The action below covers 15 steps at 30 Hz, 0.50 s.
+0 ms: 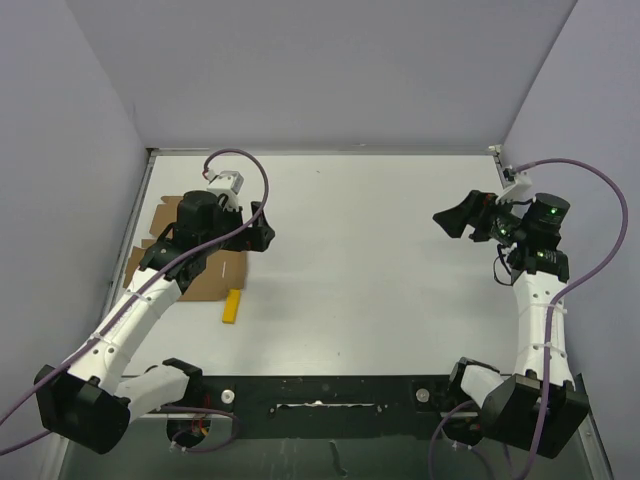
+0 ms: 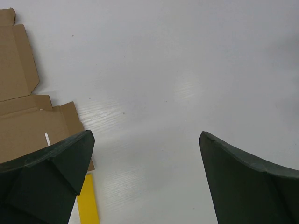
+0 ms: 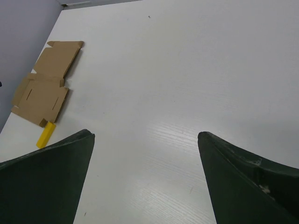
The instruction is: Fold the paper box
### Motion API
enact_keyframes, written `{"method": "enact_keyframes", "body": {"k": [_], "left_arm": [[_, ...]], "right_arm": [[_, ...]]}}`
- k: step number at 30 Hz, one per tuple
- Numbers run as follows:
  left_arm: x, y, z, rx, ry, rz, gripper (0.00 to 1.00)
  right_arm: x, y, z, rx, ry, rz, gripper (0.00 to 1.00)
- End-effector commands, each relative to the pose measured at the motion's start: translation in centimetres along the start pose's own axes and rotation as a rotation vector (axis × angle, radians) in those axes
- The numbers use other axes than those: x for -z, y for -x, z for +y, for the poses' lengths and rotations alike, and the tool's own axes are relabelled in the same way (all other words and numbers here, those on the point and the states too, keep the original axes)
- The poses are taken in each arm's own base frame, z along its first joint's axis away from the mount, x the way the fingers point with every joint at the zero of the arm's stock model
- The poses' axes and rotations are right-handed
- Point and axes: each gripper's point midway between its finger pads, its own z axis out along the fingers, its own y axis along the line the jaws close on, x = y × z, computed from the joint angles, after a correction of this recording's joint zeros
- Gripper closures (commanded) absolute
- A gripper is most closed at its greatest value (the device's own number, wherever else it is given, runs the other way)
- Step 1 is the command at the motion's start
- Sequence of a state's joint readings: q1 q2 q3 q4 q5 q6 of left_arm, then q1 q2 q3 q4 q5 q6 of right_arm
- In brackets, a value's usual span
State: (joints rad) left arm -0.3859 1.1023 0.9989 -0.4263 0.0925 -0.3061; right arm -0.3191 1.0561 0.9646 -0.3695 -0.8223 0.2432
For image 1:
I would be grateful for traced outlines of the brown cardboard box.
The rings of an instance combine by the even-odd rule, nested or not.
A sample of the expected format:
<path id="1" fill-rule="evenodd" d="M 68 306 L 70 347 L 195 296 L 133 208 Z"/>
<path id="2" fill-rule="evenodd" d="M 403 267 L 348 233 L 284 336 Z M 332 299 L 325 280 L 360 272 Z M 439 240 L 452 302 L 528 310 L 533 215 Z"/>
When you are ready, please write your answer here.
<path id="1" fill-rule="evenodd" d="M 134 271 L 164 228 L 176 220 L 176 209 L 181 196 L 162 196 L 156 204 L 149 233 L 139 246 L 134 246 L 125 267 L 122 286 L 127 288 Z M 247 278 L 248 254 L 220 250 L 207 258 L 206 269 L 191 283 L 179 299 L 180 302 L 224 301 L 230 290 L 242 290 Z"/>

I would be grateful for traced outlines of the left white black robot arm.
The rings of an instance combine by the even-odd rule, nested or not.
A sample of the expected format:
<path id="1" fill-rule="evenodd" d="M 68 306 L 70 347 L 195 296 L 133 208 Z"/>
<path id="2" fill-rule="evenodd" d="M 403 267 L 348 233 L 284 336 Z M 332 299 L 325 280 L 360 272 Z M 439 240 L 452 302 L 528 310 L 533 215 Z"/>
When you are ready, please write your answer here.
<path id="1" fill-rule="evenodd" d="M 130 423 L 156 409 L 202 406 L 200 368 L 170 358 L 129 380 L 132 355 L 161 316 L 204 272 L 220 250 L 265 251 L 275 236 L 263 202 L 242 209 L 229 193 L 187 192 L 176 219 L 146 249 L 129 289 L 100 326 L 58 368 L 44 366 L 34 385 L 43 427 L 96 453 L 112 450 Z"/>

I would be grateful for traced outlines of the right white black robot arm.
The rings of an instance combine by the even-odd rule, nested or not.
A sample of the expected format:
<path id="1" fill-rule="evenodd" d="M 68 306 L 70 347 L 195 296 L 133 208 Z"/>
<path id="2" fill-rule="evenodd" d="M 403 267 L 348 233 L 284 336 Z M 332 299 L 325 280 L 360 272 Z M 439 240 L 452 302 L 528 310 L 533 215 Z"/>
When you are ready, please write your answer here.
<path id="1" fill-rule="evenodd" d="M 456 408 L 473 402 L 479 407 L 483 437 L 522 450 L 534 447 L 538 455 L 554 458 L 589 412 L 588 397 L 577 391 L 568 366 L 565 310 L 557 296 L 569 280 L 568 258 L 558 244 L 570 205 L 548 193 L 523 202 L 522 216 L 513 214 L 514 205 L 473 190 L 459 205 L 433 216 L 451 238 L 471 227 L 472 241 L 496 241 L 518 312 L 513 373 L 502 376 L 491 365 L 461 358 L 444 394 Z"/>

